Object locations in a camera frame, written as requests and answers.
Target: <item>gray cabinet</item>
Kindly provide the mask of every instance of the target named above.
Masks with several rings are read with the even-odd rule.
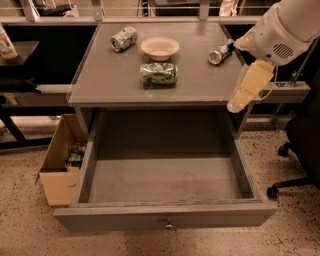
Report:
[[[261,225],[277,205],[259,197],[225,108],[241,64],[207,60],[225,40],[219,24],[130,24],[139,41],[118,54],[109,42],[125,25],[98,28],[70,95],[89,142],[73,202],[55,217],[70,231]],[[150,59],[139,45],[155,35],[180,43],[174,88],[141,85]]]

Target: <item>office chair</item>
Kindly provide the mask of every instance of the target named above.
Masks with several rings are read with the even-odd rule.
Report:
[[[320,189],[320,115],[301,116],[291,119],[286,125],[286,142],[278,150],[286,157],[292,150],[298,157],[307,177],[273,184],[267,189],[270,199],[279,197],[279,188],[314,184]]]

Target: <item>cable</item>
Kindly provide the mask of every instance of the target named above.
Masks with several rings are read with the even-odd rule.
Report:
[[[277,79],[278,79],[278,69],[279,69],[279,67],[276,66],[276,73],[275,73],[275,76],[274,76],[274,84],[277,83]],[[273,90],[273,87],[274,87],[274,85],[271,87],[271,89],[269,90],[269,92],[268,92],[265,96],[263,96],[260,100],[265,100],[265,99],[271,94],[271,92],[272,92],[272,90]]]

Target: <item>open cardboard box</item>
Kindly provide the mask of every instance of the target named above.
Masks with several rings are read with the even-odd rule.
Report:
[[[79,172],[67,172],[65,161],[74,143],[87,139],[75,114],[62,115],[53,135],[39,176],[49,205],[69,205],[77,185]]]

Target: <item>crushed can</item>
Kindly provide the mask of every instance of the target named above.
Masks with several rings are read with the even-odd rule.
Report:
[[[213,65],[219,65],[224,59],[230,56],[234,50],[234,41],[228,39],[224,44],[209,54],[209,62]]]
[[[111,47],[116,52],[124,51],[138,40],[137,31],[133,27],[125,27],[111,37]]]

